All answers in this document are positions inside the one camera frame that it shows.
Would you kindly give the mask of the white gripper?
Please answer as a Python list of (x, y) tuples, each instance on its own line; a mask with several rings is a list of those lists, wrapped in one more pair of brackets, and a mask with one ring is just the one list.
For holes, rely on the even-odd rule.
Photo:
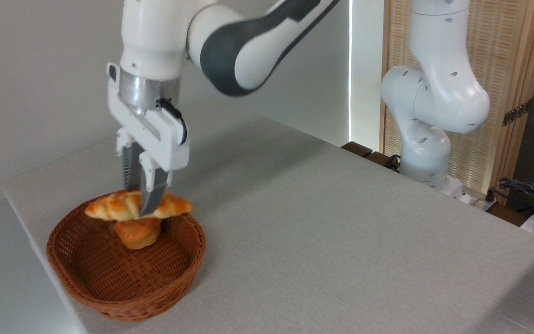
[(123, 188), (140, 188), (140, 215), (154, 213), (171, 173), (187, 166), (190, 144), (182, 114), (161, 91), (172, 82), (155, 82), (107, 65), (108, 108), (119, 123), (117, 156), (121, 157)]

